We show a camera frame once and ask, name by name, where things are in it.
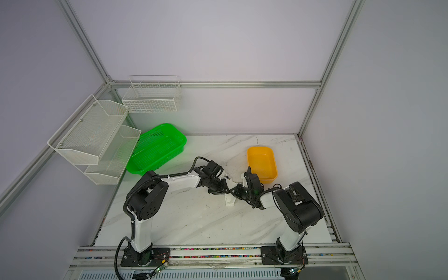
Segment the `green plastic basket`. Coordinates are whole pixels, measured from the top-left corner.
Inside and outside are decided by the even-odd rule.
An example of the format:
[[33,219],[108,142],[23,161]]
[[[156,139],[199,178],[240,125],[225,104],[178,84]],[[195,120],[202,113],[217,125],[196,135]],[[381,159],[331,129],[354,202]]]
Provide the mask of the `green plastic basket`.
[[186,136],[174,125],[158,125],[140,135],[126,169],[140,176],[155,171],[181,154],[186,143]]

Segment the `white paper napkin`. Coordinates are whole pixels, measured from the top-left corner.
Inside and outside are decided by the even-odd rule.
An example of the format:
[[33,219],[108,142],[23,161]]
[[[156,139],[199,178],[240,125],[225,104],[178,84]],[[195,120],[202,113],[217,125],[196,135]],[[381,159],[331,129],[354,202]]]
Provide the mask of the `white paper napkin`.
[[222,179],[224,179],[224,183],[226,185],[225,187],[225,206],[226,207],[233,207],[235,205],[235,202],[237,198],[235,197],[235,193],[238,187],[242,187],[243,184],[241,182],[236,182],[231,178],[229,173],[224,173],[222,176]]

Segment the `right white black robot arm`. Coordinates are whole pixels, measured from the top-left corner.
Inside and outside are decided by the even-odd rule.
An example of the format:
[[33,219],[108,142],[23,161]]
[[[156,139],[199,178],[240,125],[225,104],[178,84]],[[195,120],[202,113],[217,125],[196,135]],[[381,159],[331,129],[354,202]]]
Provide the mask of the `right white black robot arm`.
[[260,248],[262,264],[283,265],[285,267],[281,268],[280,276],[286,280],[297,280],[309,263],[303,239],[309,228],[324,218],[322,207],[300,182],[291,183],[286,188],[274,184],[272,188],[265,189],[251,168],[243,174],[243,179],[243,184],[230,189],[231,195],[252,208],[275,208],[287,223],[275,245]]

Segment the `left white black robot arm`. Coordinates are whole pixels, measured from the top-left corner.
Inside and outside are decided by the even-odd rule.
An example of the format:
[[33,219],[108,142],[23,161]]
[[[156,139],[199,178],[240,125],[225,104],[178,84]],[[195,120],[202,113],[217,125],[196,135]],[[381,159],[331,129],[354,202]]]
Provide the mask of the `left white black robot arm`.
[[123,266],[147,266],[156,264],[150,273],[140,273],[137,280],[150,280],[168,266],[170,250],[162,248],[154,251],[151,238],[153,217],[160,210],[169,189],[194,189],[206,187],[209,194],[229,194],[237,186],[224,168],[204,157],[196,157],[188,171],[171,175],[159,175],[154,171],[146,172],[138,183],[129,191],[123,205],[123,211],[131,219],[131,236],[123,237],[114,256],[114,271],[122,280],[118,268],[118,257],[124,242],[127,247],[122,257]]

